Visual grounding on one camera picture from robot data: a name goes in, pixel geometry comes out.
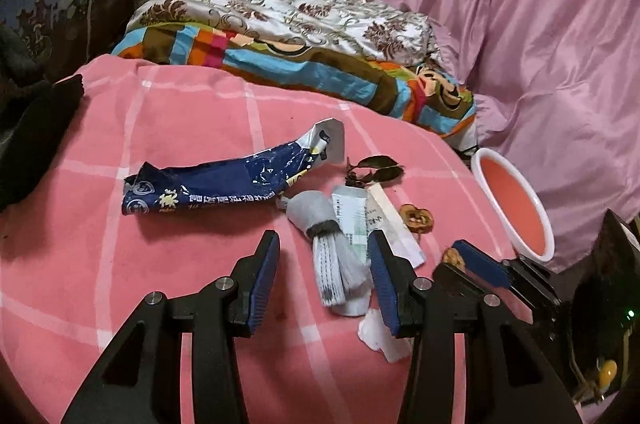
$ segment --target blue plastic wrapper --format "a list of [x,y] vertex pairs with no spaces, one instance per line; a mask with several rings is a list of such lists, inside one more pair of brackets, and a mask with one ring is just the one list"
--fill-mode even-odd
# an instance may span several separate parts
[[296,141],[241,159],[158,169],[145,162],[124,179],[122,213],[171,212],[274,198],[313,168],[344,161],[344,126],[316,123]]

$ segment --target metal screw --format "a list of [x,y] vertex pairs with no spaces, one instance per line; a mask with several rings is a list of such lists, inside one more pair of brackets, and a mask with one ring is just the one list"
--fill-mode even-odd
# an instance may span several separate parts
[[220,290],[228,290],[231,289],[234,285],[234,279],[228,276],[223,276],[222,278],[218,278],[216,280],[216,289]]
[[483,299],[484,302],[490,307],[497,307],[498,305],[500,305],[500,298],[498,298],[498,296],[496,296],[495,294],[485,294]]
[[162,293],[154,290],[145,296],[145,302],[147,305],[156,305],[162,300]]
[[414,287],[417,290],[429,290],[431,285],[433,285],[433,283],[431,283],[429,278],[423,278],[420,276],[419,278],[414,279]]

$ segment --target colorful striped blanket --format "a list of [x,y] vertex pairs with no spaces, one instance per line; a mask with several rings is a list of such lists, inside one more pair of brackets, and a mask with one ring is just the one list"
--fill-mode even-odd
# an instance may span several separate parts
[[261,41],[203,24],[142,27],[127,33],[113,54],[218,68],[257,84],[327,94],[441,137],[459,132],[476,114],[472,93],[432,62],[410,69],[327,48]]

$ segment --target pink tablecloth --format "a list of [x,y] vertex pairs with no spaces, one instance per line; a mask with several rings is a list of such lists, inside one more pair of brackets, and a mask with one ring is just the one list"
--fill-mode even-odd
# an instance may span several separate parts
[[[409,362],[388,364],[318,297],[310,245],[271,203],[123,217],[122,178],[144,160],[191,165],[253,153],[297,138],[316,121],[345,124],[347,154],[384,153],[406,166],[386,189],[396,206],[431,210],[422,238],[429,275],[442,250],[467,239],[494,257],[513,251],[471,174],[436,136],[320,94],[245,83],[220,70],[156,66],[101,56],[80,72],[86,97],[59,157],[36,191],[0,215],[0,349],[50,423],[149,291],[196,292],[251,254],[267,228],[282,258],[264,325],[238,340],[253,423],[396,422]],[[329,192],[343,177],[325,166],[296,191]],[[183,358],[190,356],[185,339]],[[193,422],[183,361],[183,422]],[[455,422],[463,421],[458,360]]]

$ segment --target white floral quilt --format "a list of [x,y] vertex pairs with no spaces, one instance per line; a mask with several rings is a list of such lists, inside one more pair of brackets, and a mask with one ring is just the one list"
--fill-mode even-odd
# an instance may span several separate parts
[[127,32],[161,22],[199,22],[406,66],[428,58],[442,64],[429,18],[381,0],[150,0]]

